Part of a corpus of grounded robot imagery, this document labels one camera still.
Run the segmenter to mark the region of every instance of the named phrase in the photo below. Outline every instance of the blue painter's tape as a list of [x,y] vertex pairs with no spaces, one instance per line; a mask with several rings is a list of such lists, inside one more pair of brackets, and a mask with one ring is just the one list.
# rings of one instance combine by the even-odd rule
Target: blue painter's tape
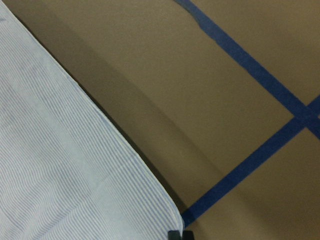
[[[319,115],[320,95],[313,100],[308,107],[316,114],[316,116]],[[182,214],[185,227],[192,224],[205,211],[212,207],[212,205],[230,192],[242,180],[249,176],[261,164],[288,143],[303,128],[304,126],[296,117],[284,125],[278,132],[276,132],[263,145],[241,162],[235,169],[220,180],[213,188],[211,188]]]
[[320,139],[320,119],[190,0],[175,0],[200,28]]

